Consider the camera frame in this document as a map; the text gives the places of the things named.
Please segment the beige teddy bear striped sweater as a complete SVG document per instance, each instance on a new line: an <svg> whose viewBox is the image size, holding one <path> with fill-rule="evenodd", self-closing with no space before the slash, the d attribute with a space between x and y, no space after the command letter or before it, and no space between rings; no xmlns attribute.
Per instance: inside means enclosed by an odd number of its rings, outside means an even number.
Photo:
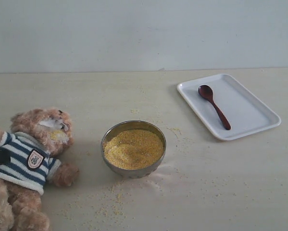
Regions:
<svg viewBox="0 0 288 231"><path fill-rule="evenodd" d="M58 155L73 145L70 115L58 108L33 109L14 115L9 131L0 129L0 231L48 231L42 212L46 183L71 186L79 168Z"/></svg>

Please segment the dark red wooden spoon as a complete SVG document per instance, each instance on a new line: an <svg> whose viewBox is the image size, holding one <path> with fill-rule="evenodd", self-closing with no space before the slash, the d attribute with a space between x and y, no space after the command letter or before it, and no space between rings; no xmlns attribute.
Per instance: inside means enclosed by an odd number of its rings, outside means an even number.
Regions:
<svg viewBox="0 0 288 231"><path fill-rule="evenodd" d="M231 125L228 122L227 118L223 114L223 112L219 109L213 99L213 90L208 85L200 85L198 88L198 94L205 100L207 100L215 109L216 113L219 116L220 121L222 122L223 127L226 130L231 130Z"/></svg>

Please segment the round metal bowl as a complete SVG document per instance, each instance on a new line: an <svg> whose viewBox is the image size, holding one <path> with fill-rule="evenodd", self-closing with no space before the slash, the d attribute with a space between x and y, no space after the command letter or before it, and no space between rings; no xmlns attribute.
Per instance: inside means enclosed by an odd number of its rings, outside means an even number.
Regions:
<svg viewBox="0 0 288 231"><path fill-rule="evenodd" d="M143 169L138 169L138 170L126 170L126 169L121 169L118 168L114 165L112 165L104 156L104 147L105 145L114 137L116 137L120 132L122 131L126 131L126 130L131 130L131 129L143 129L143 130L148 130L151 131L153 133L155 133L162 141L163 143L163 147L164 147L164 152L162 157L153 165L148 166L146 168ZM141 121L141 120L129 120L129 121L124 121L121 122L115 126L113 126L112 128L110 128L105 135L103 136L102 140L101 140L101 155L102 158L104 160L104 162L106 163L106 165L115 173L125 177L125 178L142 178L145 176L148 176L149 174L151 174L152 172L154 172L158 166L161 164L164 156L165 156L165 152L166 152L166 138L164 136L164 134L162 133L162 131L156 127L155 125L146 122L146 121Z"/></svg>

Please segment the yellow millet grain in bowl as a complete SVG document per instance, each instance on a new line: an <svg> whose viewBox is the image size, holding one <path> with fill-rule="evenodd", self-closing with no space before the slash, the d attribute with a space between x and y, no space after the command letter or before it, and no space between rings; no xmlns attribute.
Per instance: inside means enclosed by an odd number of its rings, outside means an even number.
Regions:
<svg viewBox="0 0 288 231"><path fill-rule="evenodd" d="M112 165L126 170L151 166L162 157L163 152L161 139L143 129L122 131L104 147L105 158Z"/></svg>

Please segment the white rectangular plastic tray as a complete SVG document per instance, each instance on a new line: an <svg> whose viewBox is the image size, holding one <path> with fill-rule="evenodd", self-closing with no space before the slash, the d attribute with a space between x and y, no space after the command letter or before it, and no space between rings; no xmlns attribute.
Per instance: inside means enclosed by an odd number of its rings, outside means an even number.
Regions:
<svg viewBox="0 0 288 231"><path fill-rule="evenodd" d="M228 119L230 130L224 128L214 107L199 95L201 85L212 88L214 102ZM210 133L222 141L236 140L281 124L279 115L229 74L181 82L177 90Z"/></svg>

